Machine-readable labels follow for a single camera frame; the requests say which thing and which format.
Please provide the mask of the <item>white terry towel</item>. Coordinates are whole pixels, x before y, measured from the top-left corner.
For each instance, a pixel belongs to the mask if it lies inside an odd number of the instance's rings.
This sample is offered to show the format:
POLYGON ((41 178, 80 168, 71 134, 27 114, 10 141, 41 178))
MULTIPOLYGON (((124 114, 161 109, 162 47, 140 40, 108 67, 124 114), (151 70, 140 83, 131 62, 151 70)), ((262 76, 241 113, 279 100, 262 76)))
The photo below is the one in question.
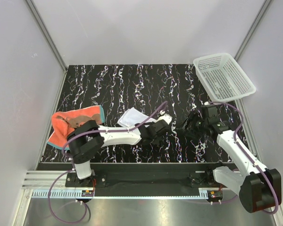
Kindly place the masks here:
POLYGON ((135 124, 140 124, 146 119, 147 119, 146 122, 157 121, 153 118, 150 118, 149 116, 146 116, 145 114, 141 113, 140 111, 132 107, 123 113, 123 115, 118 119, 117 123, 121 127, 130 127, 130 126, 134 126, 135 124))

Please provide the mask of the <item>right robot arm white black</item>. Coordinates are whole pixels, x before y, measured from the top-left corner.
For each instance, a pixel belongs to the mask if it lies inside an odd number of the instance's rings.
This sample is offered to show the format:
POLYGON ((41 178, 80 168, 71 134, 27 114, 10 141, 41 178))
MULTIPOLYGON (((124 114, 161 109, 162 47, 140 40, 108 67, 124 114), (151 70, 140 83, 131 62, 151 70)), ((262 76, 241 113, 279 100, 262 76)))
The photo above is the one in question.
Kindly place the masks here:
POLYGON ((192 110, 179 130, 188 138, 203 136, 212 138, 234 162, 237 172, 217 163, 205 171, 204 181, 209 186, 223 185, 233 191, 240 199, 244 209, 249 212, 264 211, 273 208, 271 214, 278 211, 282 202, 281 174, 269 169, 260 162, 238 138, 239 125, 234 128, 222 121, 217 103, 203 105, 200 111, 192 110))

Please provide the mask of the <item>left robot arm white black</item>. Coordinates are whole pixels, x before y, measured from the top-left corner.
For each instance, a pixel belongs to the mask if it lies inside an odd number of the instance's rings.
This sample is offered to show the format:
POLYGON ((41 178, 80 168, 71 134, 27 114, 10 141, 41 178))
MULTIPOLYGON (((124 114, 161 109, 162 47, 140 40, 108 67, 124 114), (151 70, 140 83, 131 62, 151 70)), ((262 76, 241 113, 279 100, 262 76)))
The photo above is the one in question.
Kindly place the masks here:
POLYGON ((156 122, 144 122, 128 128, 104 127, 94 120, 87 121, 67 137, 67 146, 81 186, 92 182, 90 160, 103 147, 111 145, 156 144, 169 130, 172 117, 163 115, 156 122))

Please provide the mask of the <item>orange patterned towel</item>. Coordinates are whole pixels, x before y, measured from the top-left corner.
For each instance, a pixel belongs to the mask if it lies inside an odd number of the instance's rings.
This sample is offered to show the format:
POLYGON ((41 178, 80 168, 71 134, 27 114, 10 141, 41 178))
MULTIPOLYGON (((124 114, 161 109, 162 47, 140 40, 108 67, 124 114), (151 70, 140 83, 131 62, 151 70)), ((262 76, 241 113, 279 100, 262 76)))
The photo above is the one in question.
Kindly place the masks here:
POLYGON ((105 115, 101 105, 54 113, 51 117, 54 131, 50 135, 47 144, 61 150, 67 141, 67 136, 89 120, 96 121, 97 125, 105 122, 105 115))

